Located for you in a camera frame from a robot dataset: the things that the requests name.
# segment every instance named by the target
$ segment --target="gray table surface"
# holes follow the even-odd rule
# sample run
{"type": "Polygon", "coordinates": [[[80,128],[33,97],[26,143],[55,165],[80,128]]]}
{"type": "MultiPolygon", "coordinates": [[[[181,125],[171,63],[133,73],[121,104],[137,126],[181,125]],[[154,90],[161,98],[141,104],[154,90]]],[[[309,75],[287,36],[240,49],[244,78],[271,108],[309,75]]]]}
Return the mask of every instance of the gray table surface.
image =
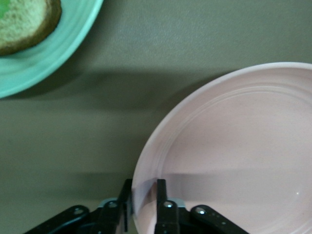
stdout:
{"type": "Polygon", "coordinates": [[[210,80],[312,63],[311,12],[311,0],[106,0],[63,66],[0,100],[0,232],[116,196],[158,123],[210,80]]]}

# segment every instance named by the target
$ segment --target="bread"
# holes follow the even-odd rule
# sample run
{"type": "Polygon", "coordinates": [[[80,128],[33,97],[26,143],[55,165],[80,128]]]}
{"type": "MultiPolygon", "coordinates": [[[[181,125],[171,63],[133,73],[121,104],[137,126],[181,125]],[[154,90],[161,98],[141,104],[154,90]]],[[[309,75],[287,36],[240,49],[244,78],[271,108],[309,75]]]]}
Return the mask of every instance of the bread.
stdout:
{"type": "Polygon", "coordinates": [[[0,56],[43,41],[58,25],[61,13],[60,0],[10,0],[0,19],[0,56]]]}

